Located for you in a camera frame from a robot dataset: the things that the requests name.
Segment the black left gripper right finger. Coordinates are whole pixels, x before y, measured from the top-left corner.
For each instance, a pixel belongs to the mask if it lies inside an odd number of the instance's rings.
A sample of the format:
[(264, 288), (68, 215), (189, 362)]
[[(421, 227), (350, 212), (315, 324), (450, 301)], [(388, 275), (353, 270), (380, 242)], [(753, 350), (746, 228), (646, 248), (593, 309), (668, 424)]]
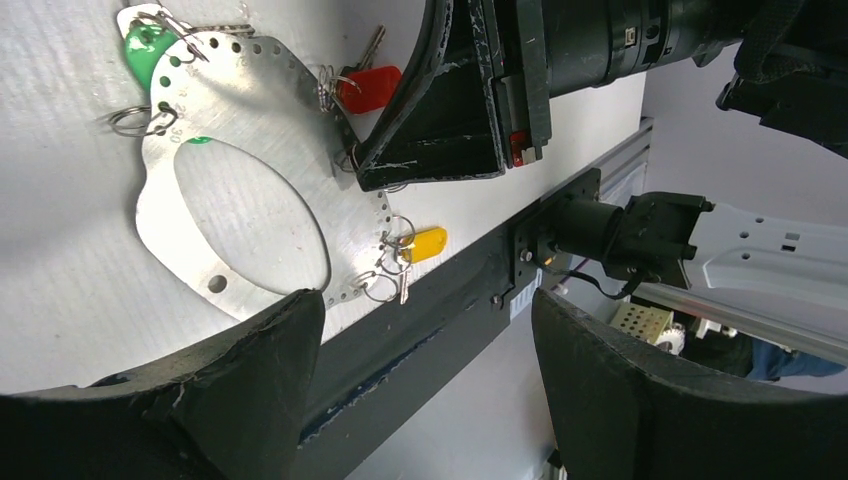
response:
[(847, 399), (753, 382), (537, 290), (535, 351), (571, 479), (843, 479)]

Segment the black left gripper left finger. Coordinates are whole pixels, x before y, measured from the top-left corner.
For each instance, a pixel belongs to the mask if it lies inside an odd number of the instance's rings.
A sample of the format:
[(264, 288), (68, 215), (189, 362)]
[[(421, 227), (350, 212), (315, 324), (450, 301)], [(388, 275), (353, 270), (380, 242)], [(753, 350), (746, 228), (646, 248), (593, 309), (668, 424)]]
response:
[(5, 479), (286, 479), (325, 320), (300, 290), (88, 387), (1, 399)]

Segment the green key tag with key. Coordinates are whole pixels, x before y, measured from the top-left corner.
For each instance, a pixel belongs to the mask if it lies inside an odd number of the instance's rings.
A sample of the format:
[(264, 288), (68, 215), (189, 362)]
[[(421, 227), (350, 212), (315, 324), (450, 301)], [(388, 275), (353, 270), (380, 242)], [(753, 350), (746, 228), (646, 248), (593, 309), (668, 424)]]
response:
[(133, 77), (149, 91), (155, 68), (177, 36), (158, 24), (131, 27), (124, 39), (124, 58)]

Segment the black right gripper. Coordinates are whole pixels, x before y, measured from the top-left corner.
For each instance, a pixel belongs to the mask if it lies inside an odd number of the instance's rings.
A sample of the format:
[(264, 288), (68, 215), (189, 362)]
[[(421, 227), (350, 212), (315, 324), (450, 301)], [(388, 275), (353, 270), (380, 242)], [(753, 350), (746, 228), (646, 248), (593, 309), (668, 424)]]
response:
[(354, 150), (359, 186), (494, 178), (507, 146), (511, 166), (541, 159), (550, 83), (540, 1), (427, 2), (400, 83)]

